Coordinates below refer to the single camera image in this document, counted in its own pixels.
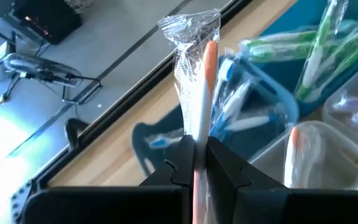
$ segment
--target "wooden table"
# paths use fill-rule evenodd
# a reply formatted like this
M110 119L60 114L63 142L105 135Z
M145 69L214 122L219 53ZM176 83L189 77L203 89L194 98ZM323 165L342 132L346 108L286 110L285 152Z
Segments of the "wooden table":
M237 50L239 40L259 35L295 2L252 1L221 29L219 51L223 52L224 47ZM171 73L55 175L48 185L138 185L145 175L132 152L134 125L155 123L176 105L178 97Z

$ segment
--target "floor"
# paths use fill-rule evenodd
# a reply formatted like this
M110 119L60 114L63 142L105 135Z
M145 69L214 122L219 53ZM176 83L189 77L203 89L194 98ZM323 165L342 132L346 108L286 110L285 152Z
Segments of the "floor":
M80 119L91 123L172 51L155 28L159 19L222 8L228 1L95 0L83 12L83 26L60 45L51 45L42 57L72 66L84 76L102 78L103 88L77 107ZM1 32L8 34L9 29L0 21ZM19 51L27 54L38 48L32 42L20 46ZM81 95L89 84L70 90L70 96ZM7 86L8 82L0 83L0 95ZM0 107L0 218L11 194L67 145L63 127L76 116L74 106L33 80L21 80L11 101Z

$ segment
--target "blue plastic tray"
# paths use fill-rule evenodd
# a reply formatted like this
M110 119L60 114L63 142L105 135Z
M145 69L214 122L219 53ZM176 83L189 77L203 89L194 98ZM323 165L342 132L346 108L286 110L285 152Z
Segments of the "blue plastic tray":
M280 102L284 105L288 122L296 123L299 118L298 105L291 93L249 62L238 62L234 67L234 73L243 73L245 69L251 72L251 74L260 77L261 81L250 94L243 110L248 108L260 108L261 106ZM169 114L158 123L138 123L135 125L132 132L132 147L146 175L150 175L150 171L146 166L145 160L148 159L154 168L158 168L163 164L165 153L175 147L175 145L172 144L165 150L150 149L144 138L152 134L167 133L182 127L183 118L180 106L177 106L169 112ZM226 136L223 143L242 158L249 159L260 149L263 149L275 138L283 134L284 130L284 126L278 127L278 125L274 123L269 123L250 130L230 134Z
M261 35L295 30L302 26L318 25L326 5L327 0L298 0L297 3L295 3ZM354 19L358 21L358 0L349 0L345 19ZM297 60L291 62L257 64L256 66L261 68L265 73L269 74L292 93L298 83L304 62L305 60ZM332 95L357 71L358 64L344 71L340 77L327 86L322 92L321 98L317 101L313 103L298 102L300 116L304 117L322 105L330 95Z

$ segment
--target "blue plastic basket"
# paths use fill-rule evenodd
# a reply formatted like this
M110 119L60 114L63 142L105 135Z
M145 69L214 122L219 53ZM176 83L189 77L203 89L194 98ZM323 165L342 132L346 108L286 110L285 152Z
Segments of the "blue plastic basket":
M256 66L247 61L237 61L234 73L244 73L247 70L251 74L260 77L261 81L250 94L243 110L259 108L261 106L275 103L283 103L284 110L288 116L288 122L296 123L299 118L298 105L294 97L274 79L266 75ZM154 168L163 164L165 152L175 147L172 144L165 150L150 149L144 138L158 133L167 133L183 127L183 118L180 106L177 106L164 118L155 124L138 123L132 132L132 147L146 175L150 175L147 168L148 159ZM251 158L256 152L263 149L270 142L283 134L285 127L278 127L274 123L227 135L223 143L244 159Z
M275 21L262 35L285 32L288 30L299 29L302 26L318 25L327 0L298 0L284 15ZM349 0L345 19L354 19L358 21L358 0ZM269 74L287 90L293 92L305 60L296 60L291 62L277 63L258 63L256 66ZM358 71L358 63L343 72L330 85L328 85L321 94L321 98L313 103L298 102L300 116L304 117L313 112L322 105L326 99L341 87L351 76Z

